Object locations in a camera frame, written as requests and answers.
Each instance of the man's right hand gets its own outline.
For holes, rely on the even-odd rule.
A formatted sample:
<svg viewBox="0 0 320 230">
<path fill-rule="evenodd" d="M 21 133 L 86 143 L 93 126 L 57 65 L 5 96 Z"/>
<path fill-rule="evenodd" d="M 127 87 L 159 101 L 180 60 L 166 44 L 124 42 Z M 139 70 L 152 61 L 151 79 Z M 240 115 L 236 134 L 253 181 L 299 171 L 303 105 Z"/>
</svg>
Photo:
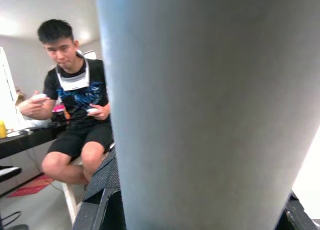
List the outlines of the man's right hand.
<svg viewBox="0 0 320 230">
<path fill-rule="evenodd" d="M 37 94 L 39 94 L 39 92 L 35 91 L 32 97 L 18 105 L 18 108 L 22 115 L 32 118 L 33 116 L 38 115 L 42 111 L 44 102 L 49 100 L 50 98 L 42 97 L 38 99 L 33 99 L 33 97 Z"/>
</svg>

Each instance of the man's left hand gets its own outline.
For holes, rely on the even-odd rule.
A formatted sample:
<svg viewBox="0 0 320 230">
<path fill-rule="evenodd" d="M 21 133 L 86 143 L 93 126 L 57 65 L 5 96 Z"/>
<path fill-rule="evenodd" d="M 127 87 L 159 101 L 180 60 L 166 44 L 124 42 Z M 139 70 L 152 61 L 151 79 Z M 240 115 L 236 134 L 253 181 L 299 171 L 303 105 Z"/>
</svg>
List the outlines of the man's left hand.
<svg viewBox="0 0 320 230">
<path fill-rule="evenodd" d="M 110 105 L 109 103 L 105 106 L 90 104 L 90 107 L 97 109 L 95 112 L 88 113 L 88 116 L 92 116 L 97 120 L 103 121 L 110 114 Z"/>
</svg>

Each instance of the white pole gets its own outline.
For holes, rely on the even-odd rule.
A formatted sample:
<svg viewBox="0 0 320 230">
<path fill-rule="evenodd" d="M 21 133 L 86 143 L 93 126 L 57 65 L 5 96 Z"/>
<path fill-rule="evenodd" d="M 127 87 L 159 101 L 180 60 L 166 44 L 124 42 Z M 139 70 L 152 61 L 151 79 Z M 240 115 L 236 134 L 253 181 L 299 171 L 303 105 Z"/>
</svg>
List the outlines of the white pole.
<svg viewBox="0 0 320 230">
<path fill-rule="evenodd" d="M 320 0 L 97 0 L 128 230 L 272 230 L 320 120 Z"/>
</svg>

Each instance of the man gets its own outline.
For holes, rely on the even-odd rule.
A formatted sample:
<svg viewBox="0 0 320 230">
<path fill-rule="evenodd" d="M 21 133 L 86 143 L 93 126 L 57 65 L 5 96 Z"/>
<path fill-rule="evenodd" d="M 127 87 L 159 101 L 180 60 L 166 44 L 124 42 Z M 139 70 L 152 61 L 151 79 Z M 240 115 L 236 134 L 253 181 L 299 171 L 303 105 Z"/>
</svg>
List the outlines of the man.
<svg viewBox="0 0 320 230">
<path fill-rule="evenodd" d="M 44 81 L 43 93 L 47 97 L 31 97 L 19 105 L 19 110 L 30 118 L 46 120 L 52 116 L 57 98 L 61 98 L 70 123 L 49 148 L 42 169 L 58 181 L 87 184 L 113 142 L 103 62 L 84 59 L 77 52 L 79 42 L 74 40 L 72 27 L 63 20 L 45 21 L 37 34 L 57 65 Z M 97 110 L 87 113 L 90 108 Z M 83 168 L 70 164 L 79 155 Z"/>
</svg>

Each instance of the yellow bottle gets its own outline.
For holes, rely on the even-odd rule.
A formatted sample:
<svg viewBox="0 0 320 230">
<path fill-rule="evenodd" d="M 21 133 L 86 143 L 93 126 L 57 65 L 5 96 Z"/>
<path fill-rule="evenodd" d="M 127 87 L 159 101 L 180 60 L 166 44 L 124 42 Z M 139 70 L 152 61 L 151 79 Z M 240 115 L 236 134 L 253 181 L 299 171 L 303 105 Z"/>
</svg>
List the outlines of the yellow bottle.
<svg viewBox="0 0 320 230">
<path fill-rule="evenodd" d="M 7 129 L 5 126 L 5 122 L 0 120 L 0 139 L 7 137 Z"/>
</svg>

